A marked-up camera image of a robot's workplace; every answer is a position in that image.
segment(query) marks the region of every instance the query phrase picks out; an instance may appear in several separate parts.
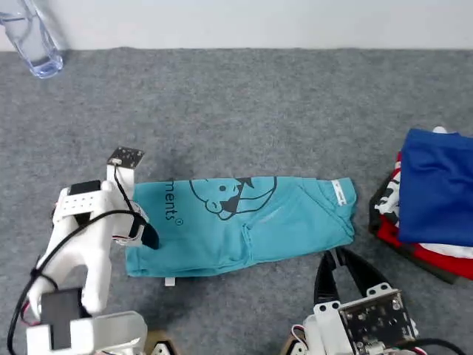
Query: teal shirt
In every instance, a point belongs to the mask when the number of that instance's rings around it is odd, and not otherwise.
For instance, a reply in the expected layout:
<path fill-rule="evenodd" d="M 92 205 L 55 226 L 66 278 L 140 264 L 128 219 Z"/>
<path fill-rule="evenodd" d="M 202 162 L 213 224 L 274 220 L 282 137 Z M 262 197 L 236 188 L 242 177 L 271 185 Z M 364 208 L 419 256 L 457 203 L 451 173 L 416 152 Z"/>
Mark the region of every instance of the teal shirt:
<path fill-rule="evenodd" d="M 135 201 L 160 247 L 128 247 L 131 276 L 212 276 L 353 241 L 348 178 L 248 177 L 142 183 Z"/>

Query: stack of folded clothes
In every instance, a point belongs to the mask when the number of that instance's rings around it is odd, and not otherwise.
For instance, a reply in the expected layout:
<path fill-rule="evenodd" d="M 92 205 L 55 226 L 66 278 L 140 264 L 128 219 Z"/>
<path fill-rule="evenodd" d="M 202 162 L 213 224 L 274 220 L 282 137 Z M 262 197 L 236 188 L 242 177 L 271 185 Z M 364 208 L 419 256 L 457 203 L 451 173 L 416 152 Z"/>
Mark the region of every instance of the stack of folded clothes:
<path fill-rule="evenodd" d="M 473 280 L 473 139 L 411 129 L 370 201 L 370 231 L 442 280 Z"/>

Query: folded clothes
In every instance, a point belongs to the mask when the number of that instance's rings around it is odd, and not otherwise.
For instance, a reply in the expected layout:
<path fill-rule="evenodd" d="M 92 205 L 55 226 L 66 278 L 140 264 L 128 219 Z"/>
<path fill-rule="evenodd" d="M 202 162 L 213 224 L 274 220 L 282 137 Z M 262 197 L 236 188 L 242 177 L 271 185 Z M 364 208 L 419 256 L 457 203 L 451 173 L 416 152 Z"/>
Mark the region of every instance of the folded clothes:
<path fill-rule="evenodd" d="M 473 246 L 473 139 L 411 129 L 402 149 L 399 240 Z"/>
<path fill-rule="evenodd" d="M 353 241 L 356 194 L 349 178 L 142 183 L 134 196 L 160 247 L 127 248 L 132 276 L 212 276 Z"/>
<path fill-rule="evenodd" d="M 473 260 L 461 257 L 450 257 L 435 253 L 423 248 L 418 243 L 406 244 L 398 240 L 399 229 L 394 226 L 385 216 L 381 216 L 381 227 L 378 237 L 396 248 L 408 248 L 412 255 L 418 259 L 431 263 L 438 268 L 452 272 L 453 274 L 473 280 Z"/>
<path fill-rule="evenodd" d="M 381 215 L 379 213 L 379 210 L 375 207 L 378 201 L 382 198 L 384 195 L 386 188 L 389 184 L 389 182 L 392 179 L 392 174 L 388 175 L 387 178 L 383 181 L 383 183 L 379 186 L 378 190 L 375 192 L 375 194 L 371 197 L 370 199 L 370 223 L 369 223 L 369 230 L 372 234 L 374 234 L 376 237 L 378 236 L 378 232 L 384 222 L 384 220 L 381 219 Z M 391 223 L 391 225 L 394 226 L 394 223 L 391 221 L 391 219 L 388 216 L 384 216 L 386 220 Z M 405 244 L 405 243 L 399 243 L 397 239 L 393 242 L 392 240 L 384 240 L 384 242 L 391 247 L 394 251 L 396 251 L 398 254 L 400 254 L 402 257 L 405 257 L 408 259 L 411 263 L 419 266 L 420 268 L 424 269 L 425 271 L 428 271 L 429 273 L 435 275 L 439 279 L 445 281 L 446 283 L 453 284 L 455 281 L 458 279 L 458 276 L 456 274 L 453 274 L 450 271 L 443 270 L 442 268 L 439 268 L 435 265 L 432 265 L 431 263 L 428 263 L 427 261 L 421 260 L 418 257 L 414 255 L 414 252 L 412 250 L 412 247 L 410 244 Z"/>
<path fill-rule="evenodd" d="M 382 196 L 375 204 L 375 209 L 384 215 L 392 224 L 399 227 L 399 185 L 401 182 L 401 153 L 398 153 L 395 168 L 389 183 Z M 440 243 L 421 243 L 421 246 L 430 251 L 449 255 L 451 257 L 465 257 L 473 259 L 473 248 L 470 246 L 452 246 Z"/>

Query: water bottle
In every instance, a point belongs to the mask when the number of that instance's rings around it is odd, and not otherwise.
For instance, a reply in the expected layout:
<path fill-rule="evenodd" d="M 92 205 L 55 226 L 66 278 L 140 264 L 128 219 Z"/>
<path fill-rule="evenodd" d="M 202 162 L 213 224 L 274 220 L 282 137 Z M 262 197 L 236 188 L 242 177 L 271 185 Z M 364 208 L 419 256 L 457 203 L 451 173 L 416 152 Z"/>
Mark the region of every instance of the water bottle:
<path fill-rule="evenodd" d="M 62 69 L 61 54 L 32 0 L 0 0 L 0 24 L 34 76 L 50 78 Z"/>

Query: white wall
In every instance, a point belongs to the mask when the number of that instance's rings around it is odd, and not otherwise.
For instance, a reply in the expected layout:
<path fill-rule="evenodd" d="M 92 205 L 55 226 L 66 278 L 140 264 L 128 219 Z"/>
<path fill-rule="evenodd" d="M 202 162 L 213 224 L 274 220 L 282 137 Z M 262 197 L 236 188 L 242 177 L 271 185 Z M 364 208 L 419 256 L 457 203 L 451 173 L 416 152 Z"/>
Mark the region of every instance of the white wall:
<path fill-rule="evenodd" d="M 473 48 L 472 0 L 36 2 L 56 37 L 55 28 L 61 28 L 61 46 L 79 50 Z M 11 50 L 4 35 L 0 35 L 0 50 Z"/>

